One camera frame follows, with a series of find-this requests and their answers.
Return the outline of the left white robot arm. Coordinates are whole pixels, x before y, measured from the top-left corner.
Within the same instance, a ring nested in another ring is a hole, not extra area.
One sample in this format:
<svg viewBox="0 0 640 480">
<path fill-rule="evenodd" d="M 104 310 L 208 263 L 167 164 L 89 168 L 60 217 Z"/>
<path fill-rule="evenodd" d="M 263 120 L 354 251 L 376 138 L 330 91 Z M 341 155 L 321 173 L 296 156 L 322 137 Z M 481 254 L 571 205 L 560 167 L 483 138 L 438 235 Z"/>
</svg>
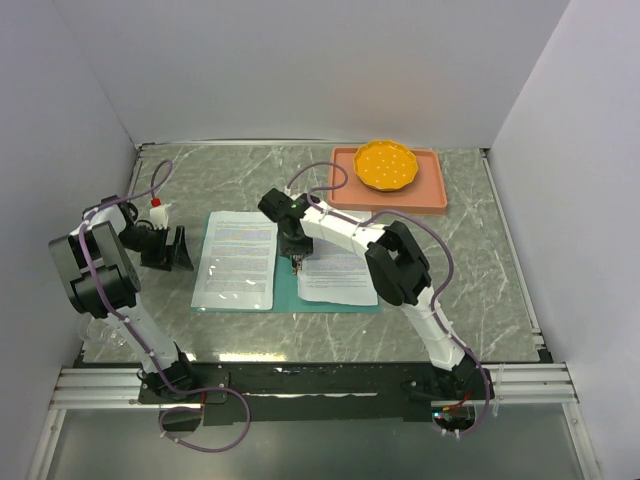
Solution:
<svg viewBox="0 0 640 480">
<path fill-rule="evenodd" d="M 111 196 L 86 209 L 79 227 L 49 242 L 49 252 L 66 295 L 81 314 L 101 320 L 120 335 L 142 364 L 141 381 L 158 395 L 190 400 L 198 389 L 191 362 L 163 333 L 144 307 L 141 281 L 128 253 L 146 268 L 194 269 L 185 227 L 138 218 L 131 201 Z"/>
</svg>

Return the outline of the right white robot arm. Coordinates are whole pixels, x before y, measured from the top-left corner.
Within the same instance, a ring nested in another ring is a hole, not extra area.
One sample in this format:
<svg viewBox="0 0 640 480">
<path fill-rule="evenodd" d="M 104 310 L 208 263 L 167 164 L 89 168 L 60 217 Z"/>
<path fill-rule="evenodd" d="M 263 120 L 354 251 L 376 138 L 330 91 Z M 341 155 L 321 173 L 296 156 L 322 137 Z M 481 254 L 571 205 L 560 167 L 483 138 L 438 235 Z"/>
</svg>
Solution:
<svg viewBox="0 0 640 480">
<path fill-rule="evenodd" d="M 383 225 L 374 218 L 360 220 L 309 193 L 292 198 L 275 188 L 261 198 L 258 209 L 278 226 L 285 239 L 284 253 L 296 260 L 312 253 L 315 240 L 364 260 L 378 296 L 402 310 L 421 338 L 431 364 L 441 369 L 437 374 L 439 391 L 456 399 L 471 388 L 472 375 L 463 365 L 478 369 L 480 362 L 455 333 L 438 301 L 454 270 L 445 244 L 441 247 L 448 261 L 447 277 L 434 287 L 423 250 L 400 221 Z"/>
</svg>

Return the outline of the printed paper sheet top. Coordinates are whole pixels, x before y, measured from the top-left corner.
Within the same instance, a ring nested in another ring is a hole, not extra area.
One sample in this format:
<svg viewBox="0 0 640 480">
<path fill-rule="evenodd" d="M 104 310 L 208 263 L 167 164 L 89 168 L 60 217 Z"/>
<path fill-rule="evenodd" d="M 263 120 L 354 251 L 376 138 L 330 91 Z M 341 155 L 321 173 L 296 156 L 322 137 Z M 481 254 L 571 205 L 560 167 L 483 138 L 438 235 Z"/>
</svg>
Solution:
<svg viewBox="0 0 640 480">
<path fill-rule="evenodd" d="M 269 311 L 274 302 L 277 227 L 259 212 L 209 215 L 191 308 Z"/>
</svg>

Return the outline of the teal file folder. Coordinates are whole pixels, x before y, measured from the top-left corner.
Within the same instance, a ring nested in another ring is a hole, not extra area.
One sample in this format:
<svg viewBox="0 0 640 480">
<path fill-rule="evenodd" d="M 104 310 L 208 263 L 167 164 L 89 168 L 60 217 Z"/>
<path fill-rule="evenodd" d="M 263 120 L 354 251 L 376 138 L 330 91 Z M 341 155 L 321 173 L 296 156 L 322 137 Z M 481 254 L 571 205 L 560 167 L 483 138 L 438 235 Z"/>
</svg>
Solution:
<svg viewBox="0 0 640 480">
<path fill-rule="evenodd" d="M 274 274 L 274 302 L 273 307 L 269 311 L 207 311 L 197 313 L 210 313 L 210 312 L 244 312 L 244 313 L 260 313 L 260 312 L 272 312 L 272 313 L 322 313 L 322 312 L 310 312 L 304 311 L 301 301 L 297 295 L 297 277 L 292 273 L 291 260 L 283 255 L 277 253 L 276 247 L 276 263 Z"/>
</svg>

